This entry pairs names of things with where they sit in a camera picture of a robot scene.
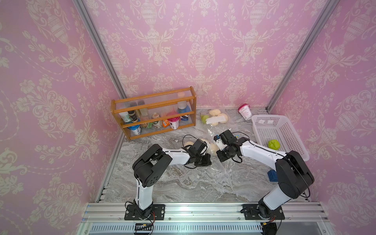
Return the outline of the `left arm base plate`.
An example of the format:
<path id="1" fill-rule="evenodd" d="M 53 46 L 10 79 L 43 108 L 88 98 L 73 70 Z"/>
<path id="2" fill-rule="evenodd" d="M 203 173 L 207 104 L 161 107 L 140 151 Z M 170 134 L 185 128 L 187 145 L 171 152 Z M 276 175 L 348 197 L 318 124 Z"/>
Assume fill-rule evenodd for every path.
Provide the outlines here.
<path id="1" fill-rule="evenodd" d="M 124 220 L 164 220 L 165 204 L 152 204 L 145 210 L 139 208 L 136 203 L 128 204 Z"/>

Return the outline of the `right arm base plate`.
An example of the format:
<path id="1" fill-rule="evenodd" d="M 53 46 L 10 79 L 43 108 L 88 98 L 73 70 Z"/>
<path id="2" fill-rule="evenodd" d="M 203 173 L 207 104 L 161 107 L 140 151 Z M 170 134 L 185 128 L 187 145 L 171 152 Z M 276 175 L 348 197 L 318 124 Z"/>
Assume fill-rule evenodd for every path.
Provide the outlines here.
<path id="1" fill-rule="evenodd" d="M 282 207 L 279 206 L 275 210 L 270 210 L 264 204 L 243 204 L 240 211 L 244 215 L 246 220 L 284 220 L 285 215 Z"/>

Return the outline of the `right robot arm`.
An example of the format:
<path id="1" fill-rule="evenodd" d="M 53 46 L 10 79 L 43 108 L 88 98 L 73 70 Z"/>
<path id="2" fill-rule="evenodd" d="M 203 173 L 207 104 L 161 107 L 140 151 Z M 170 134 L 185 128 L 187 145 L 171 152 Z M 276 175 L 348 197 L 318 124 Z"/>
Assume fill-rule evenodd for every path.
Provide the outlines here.
<path id="1" fill-rule="evenodd" d="M 314 183 L 311 171 L 296 151 L 272 150 L 246 137 L 238 139 L 230 130 L 214 136 L 213 140 L 219 148 L 216 153 L 221 162 L 236 156 L 248 157 L 276 171 L 278 185 L 258 202 L 258 215 L 263 219 L 273 218 L 281 205 L 300 197 Z"/>

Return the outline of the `clear zip-top bag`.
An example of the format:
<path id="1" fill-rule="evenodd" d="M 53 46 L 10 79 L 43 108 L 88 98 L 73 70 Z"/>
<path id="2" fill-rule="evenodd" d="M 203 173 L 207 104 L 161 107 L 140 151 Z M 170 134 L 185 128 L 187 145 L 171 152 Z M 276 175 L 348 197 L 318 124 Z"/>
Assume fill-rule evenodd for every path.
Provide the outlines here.
<path id="1" fill-rule="evenodd" d="M 189 159 L 183 166 L 188 169 L 210 166 L 212 164 L 211 153 L 215 153 L 221 163 L 231 159 L 232 156 L 225 151 L 227 145 L 222 138 L 216 135 L 213 140 L 215 143 L 196 138 L 191 134 L 185 135 L 182 138 L 182 149 L 183 153 L 189 155 Z"/>
<path id="2" fill-rule="evenodd" d="M 230 115 L 221 109 L 202 110 L 200 120 L 211 139 L 226 130 L 231 130 L 233 125 Z"/>

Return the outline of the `green pear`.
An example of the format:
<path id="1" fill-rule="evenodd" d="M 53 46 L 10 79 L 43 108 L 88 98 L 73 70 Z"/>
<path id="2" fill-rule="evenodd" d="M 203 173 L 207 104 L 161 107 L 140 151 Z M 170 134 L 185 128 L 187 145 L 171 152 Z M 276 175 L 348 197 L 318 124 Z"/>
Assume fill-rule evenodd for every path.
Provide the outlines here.
<path id="1" fill-rule="evenodd" d="M 207 124 L 207 119 L 210 118 L 209 115 L 201 115 L 201 121 L 203 124 Z"/>
<path id="2" fill-rule="evenodd" d="M 270 148 L 272 150 L 279 150 L 281 148 L 281 145 L 280 145 L 279 141 L 277 141 L 277 140 L 270 140 L 268 142 L 268 148 Z"/>

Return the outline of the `beige pear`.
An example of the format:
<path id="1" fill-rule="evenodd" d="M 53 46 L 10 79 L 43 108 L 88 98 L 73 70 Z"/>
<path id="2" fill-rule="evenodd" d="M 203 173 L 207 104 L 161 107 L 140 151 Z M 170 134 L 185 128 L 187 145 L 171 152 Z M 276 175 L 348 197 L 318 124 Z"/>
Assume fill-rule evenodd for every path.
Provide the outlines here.
<path id="1" fill-rule="evenodd" d="M 190 141 L 188 141 L 188 142 L 186 142 L 185 144 L 184 144 L 184 147 L 190 147 L 190 146 L 192 146 L 194 144 L 194 142 L 190 142 Z"/>
<path id="2" fill-rule="evenodd" d="M 219 151 L 219 148 L 216 144 L 214 143 L 209 143 L 207 144 L 208 148 L 206 150 L 207 154 L 210 154 L 211 156 L 217 156 L 217 151 Z"/>

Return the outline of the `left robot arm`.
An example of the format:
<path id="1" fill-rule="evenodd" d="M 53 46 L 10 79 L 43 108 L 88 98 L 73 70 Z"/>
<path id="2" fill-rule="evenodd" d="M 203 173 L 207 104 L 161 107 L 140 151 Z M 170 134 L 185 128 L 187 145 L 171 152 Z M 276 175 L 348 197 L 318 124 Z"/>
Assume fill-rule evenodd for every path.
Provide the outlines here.
<path id="1" fill-rule="evenodd" d="M 196 169 L 211 165 L 211 156 L 207 153 L 209 144 L 196 139 L 180 149 L 166 149 L 158 144 L 152 145 L 132 169 L 137 182 L 136 197 L 133 201 L 134 213 L 139 219 L 148 219 L 153 210 L 153 186 L 162 177 L 170 165 L 182 165 L 187 169 Z"/>

